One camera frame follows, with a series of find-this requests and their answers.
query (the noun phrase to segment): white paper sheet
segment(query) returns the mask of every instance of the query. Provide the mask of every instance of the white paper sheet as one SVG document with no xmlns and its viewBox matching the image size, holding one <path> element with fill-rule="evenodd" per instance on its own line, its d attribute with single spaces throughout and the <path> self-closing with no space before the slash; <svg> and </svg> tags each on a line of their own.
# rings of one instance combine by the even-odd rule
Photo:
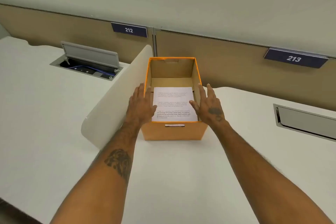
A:
<svg viewBox="0 0 336 224">
<path fill-rule="evenodd" d="M 152 121 L 198 121 L 190 100 L 194 100 L 192 87 L 155 87 Z"/>
</svg>

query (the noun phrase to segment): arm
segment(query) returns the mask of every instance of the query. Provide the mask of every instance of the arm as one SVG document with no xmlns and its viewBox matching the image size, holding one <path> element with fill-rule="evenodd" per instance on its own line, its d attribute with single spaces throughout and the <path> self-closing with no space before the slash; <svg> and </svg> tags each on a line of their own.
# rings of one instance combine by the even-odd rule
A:
<svg viewBox="0 0 336 224">
<path fill-rule="evenodd" d="M 200 85 L 200 105 L 191 101 L 223 146 L 231 167 L 259 223 L 331 224 L 323 211 L 295 184 L 278 172 L 225 120 L 221 103 L 208 84 L 208 97 Z"/>
<path fill-rule="evenodd" d="M 149 94 L 144 97 L 143 84 L 135 89 L 124 124 L 70 191 L 52 224 L 121 223 L 135 142 L 156 109 L 150 106 Z"/>
</svg>

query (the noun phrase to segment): forearm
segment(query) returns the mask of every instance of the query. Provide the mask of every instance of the forearm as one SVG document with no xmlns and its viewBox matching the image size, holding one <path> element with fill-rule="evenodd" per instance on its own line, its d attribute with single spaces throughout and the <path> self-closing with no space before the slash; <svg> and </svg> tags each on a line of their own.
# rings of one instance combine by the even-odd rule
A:
<svg viewBox="0 0 336 224">
<path fill-rule="evenodd" d="M 331 223 L 303 191 L 268 163 L 227 121 L 211 127 L 260 223 Z"/>
<path fill-rule="evenodd" d="M 140 126 L 123 124 L 73 187 L 52 223 L 121 223 Z"/>
</svg>

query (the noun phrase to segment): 212 sign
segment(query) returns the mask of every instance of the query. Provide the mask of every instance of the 212 sign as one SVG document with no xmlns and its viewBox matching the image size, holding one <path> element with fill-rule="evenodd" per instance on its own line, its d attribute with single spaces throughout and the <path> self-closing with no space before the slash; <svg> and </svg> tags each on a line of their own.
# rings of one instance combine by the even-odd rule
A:
<svg viewBox="0 0 336 224">
<path fill-rule="evenodd" d="M 111 24 L 114 32 L 147 37 L 147 28 L 145 27 L 115 23 L 115 22 L 111 22 Z"/>
<path fill-rule="evenodd" d="M 315 56 L 306 53 L 291 52 L 290 50 L 270 48 L 264 59 L 276 60 L 280 62 L 290 63 L 294 65 L 320 68 L 327 62 L 328 58 Z"/>
</svg>

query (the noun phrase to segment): orange cardboard box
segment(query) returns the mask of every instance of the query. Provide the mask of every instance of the orange cardboard box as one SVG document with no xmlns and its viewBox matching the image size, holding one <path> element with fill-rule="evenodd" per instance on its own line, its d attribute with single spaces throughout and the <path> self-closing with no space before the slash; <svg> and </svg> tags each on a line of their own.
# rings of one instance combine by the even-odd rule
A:
<svg viewBox="0 0 336 224">
<path fill-rule="evenodd" d="M 199 83 L 202 84 L 195 58 L 149 58 L 145 89 L 151 88 L 151 104 L 154 87 L 192 87 L 194 99 L 199 104 Z M 145 140 L 201 140 L 207 126 L 198 118 L 198 121 L 150 121 L 141 130 Z"/>
</svg>

